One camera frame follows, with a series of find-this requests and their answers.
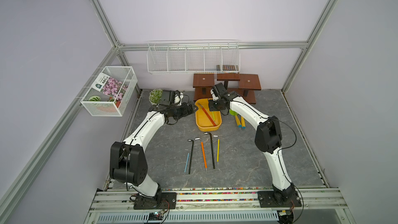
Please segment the large black hex key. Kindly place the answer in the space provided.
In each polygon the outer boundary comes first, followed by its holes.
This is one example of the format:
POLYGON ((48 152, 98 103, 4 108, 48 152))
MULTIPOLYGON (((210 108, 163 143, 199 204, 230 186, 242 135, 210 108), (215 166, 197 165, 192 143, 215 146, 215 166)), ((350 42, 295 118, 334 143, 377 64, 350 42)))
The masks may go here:
POLYGON ((214 158, 214 143, 213 143, 213 136, 210 132, 204 132, 205 135, 209 135, 210 138, 210 147, 211 147, 211 159, 212 159, 212 168, 215 170, 215 158, 214 158))

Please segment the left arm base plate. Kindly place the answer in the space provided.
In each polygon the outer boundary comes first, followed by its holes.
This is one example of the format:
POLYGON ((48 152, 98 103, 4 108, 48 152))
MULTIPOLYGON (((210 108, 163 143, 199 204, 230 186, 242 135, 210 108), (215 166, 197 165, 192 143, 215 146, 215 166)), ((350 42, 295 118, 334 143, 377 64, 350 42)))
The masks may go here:
POLYGON ((176 203, 177 193, 175 192, 160 192, 154 197, 136 194, 133 208, 135 210, 175 209, 176 203))

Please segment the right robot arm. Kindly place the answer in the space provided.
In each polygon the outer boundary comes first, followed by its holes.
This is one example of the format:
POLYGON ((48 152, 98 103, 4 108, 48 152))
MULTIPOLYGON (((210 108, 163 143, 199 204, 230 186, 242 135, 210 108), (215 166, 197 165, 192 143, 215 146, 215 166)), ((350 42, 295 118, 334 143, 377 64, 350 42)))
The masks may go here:
POLYGON ((282 131, 280 121, 275 116, 268 116, 256 110, 236 92, 229 92, 222 83, 210 90, 209 100, 211 111, 231 110, 242 116, 255 129, 255 145, 263 152, 272 175, 273 198, 276 204, 290 202, 296 193, 290 179, 282 155, 282 131))

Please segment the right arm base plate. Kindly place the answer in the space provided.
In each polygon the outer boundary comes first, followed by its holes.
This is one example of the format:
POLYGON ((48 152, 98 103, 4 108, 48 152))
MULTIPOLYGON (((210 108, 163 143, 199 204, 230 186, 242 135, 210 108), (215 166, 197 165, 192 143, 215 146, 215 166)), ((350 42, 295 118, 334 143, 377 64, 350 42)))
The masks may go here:
POLYGON ((261 208, 293 208, 302 207, 299 194, 294 191, 258 191, 261 208))

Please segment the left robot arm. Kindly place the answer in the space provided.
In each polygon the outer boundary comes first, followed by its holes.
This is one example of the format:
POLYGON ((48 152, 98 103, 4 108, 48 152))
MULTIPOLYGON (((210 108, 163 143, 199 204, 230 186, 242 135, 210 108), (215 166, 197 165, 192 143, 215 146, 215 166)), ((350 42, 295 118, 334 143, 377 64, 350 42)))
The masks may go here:
POLYGON ((160 186, 148 175, 145 150, 156 132, 172 118, 176 122, 194 114, 198 107, 192 101, 180 105, 153 105, 137 127, 122 142, 114 142, 110 149, 109 176, 132 186, 141 196, 155 198, 160 186))

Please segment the yellow hex key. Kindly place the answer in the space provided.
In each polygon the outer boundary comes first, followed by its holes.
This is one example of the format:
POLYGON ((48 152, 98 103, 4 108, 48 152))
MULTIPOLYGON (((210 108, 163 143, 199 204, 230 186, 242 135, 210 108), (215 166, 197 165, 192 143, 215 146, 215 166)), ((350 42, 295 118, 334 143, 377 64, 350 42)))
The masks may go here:
POLYGON ((217 164, 219 163, 219 154, 220 154, 220 137, 218 135, 215 135, 214 138, 217 140, 217 156, 216 156, 216 162, 217 164))

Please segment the red hex key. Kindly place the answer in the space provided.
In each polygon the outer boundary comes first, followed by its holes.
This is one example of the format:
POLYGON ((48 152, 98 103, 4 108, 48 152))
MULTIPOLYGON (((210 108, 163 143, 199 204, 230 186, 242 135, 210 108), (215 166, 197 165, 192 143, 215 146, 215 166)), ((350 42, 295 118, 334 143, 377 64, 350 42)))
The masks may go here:
POLYGON ((198 103, 198 105, 199 105, 199 107, 202 109, 202 111, 204 112, 204 114, 207 116, 207 118, 209 119, 209 121, 211 122, 211 124, 212 124, 213 126, 216 126, 216 125, 214 125, 213 119, 210 117, 209 113, 206 111, 206 109, 203 107, 203 105, 200 104, 200 103, 198 103))

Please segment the orange hex key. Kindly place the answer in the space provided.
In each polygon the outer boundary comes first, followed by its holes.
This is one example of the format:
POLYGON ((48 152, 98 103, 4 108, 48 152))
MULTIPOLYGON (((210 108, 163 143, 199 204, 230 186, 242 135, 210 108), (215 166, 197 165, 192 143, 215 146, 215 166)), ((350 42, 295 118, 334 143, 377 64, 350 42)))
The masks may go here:
POLYGON ((204 162, 204 168, 205 171, 208 171, 208 166, 207 166, 207 160, 206 160, 206 153, 205 153, 205 148, 204 148, 204 142, 201 140, 201 138, 195 138, 195 141, 200 142, 201 144, 201 150, 202 150, 202 156, 203 156, 203 162, 204 162))

